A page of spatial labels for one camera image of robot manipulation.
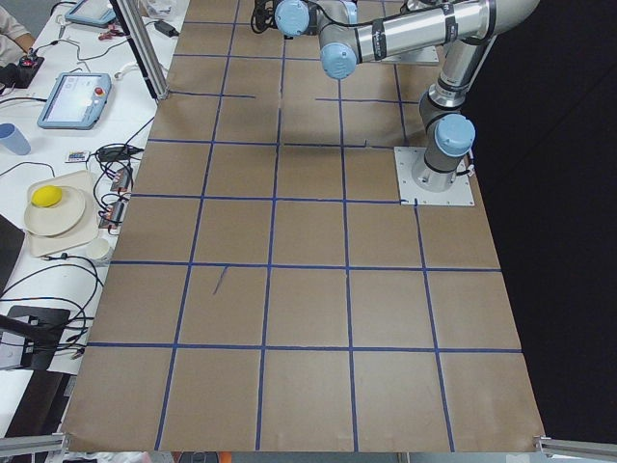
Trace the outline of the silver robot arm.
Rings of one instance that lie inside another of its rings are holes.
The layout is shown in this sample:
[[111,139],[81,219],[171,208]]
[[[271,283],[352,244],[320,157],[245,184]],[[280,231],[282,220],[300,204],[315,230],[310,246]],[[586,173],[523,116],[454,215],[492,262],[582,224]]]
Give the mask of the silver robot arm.
[[274,22],[288,37],[316,36],[322,68],[336,80],[362,63],[444,47],[440,76],[419,103],[428,144],[413,167],[419,187],[442,192],[474,142],[474,126],[460,112],[474,75],[493,38],[522,23],[537,6],[535,1],[409,1],[399,14],[359,23],[350,1],[277,1]]

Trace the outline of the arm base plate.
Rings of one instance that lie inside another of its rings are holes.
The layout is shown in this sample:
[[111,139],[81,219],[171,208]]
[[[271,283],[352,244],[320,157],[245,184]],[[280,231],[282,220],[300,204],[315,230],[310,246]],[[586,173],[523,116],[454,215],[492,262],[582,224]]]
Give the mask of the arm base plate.
[[384,63],[410,66],[437,66],[440,62],[435,46],[427,46],[416,50],[389,55],[383,60]]
[[401,204],[474,206],[470,178],[462,158],[450,173],[438,173],[425,163],[422,147],[395,147],[394,158]]

